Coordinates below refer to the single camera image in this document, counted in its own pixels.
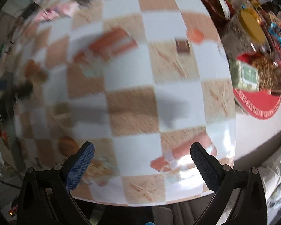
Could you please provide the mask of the white patterned cushion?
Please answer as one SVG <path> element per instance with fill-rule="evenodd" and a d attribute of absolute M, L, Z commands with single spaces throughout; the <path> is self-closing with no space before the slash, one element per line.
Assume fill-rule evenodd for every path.
<path fill-rule="evenodd" d="M 267 202 L 268 224 L 281 218 L 281 146 L 258 167 Z"/>

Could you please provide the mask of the red round tray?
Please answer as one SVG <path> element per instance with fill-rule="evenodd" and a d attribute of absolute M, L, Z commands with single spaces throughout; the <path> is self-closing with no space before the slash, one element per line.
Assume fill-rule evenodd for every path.
<path fill-rule="evenodd" d="M 265 55 L 259 53 L 242 53 L 236 56 L 235 59 L 251 65 L 251 61 L 260 56 Z M 281 103 L 280 96 L 267 94 L 261 89 L 258 92 L 246 92 L 233 88 L 233 92 L 235 100 L 240 107 L 249 115 L 261 120 L 271 118 L 277 112 Z"/>

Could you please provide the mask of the green snack packet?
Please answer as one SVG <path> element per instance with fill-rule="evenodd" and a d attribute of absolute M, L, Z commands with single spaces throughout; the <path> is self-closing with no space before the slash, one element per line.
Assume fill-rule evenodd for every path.
<path fill-rule="evenodd" d="M 255 67 L 238 59 L 230 59 L 229 68 L 233 88 L 245 92 L 258 92 L 260 90 L 259 72 Z"/>

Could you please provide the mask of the bag of nuts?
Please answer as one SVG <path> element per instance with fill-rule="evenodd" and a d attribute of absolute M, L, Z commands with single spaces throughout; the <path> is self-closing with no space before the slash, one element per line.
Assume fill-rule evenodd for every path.
<path fill-rule="evenodd" d="M 281 66 L 266 56 L 254 58 L 251 65 L 258 70 L 260 89 L 269 95 L 281 95 Z"/>

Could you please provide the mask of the checkered table cloth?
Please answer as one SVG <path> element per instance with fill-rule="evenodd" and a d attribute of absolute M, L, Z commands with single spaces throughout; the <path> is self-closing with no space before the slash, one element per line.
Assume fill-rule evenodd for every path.
<path fill-rule="evenodd" d="M 16 135 L 27 167 L 49 169 L 86 141 L 95 156 L 73 196 L 106 205 L 152 206 L 210 194 L 190 154 L 235 157 L 228 61 L 201 0 L 36 0 L 71 6 L 52 21 L 30 18 L 13 54 Z"/>

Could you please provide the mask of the yellow lid jar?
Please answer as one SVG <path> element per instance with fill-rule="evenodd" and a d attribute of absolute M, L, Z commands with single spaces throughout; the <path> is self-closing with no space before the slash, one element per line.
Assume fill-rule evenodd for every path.
<path fill-rule="evenodd" d="M 261 28 L 261 18 L 257 15 L 253 9 L 243 9 L 238 14 L 238 20 L 250 36 L 250 38 L 257 43 L 264 43 L 266 37 Z"/>

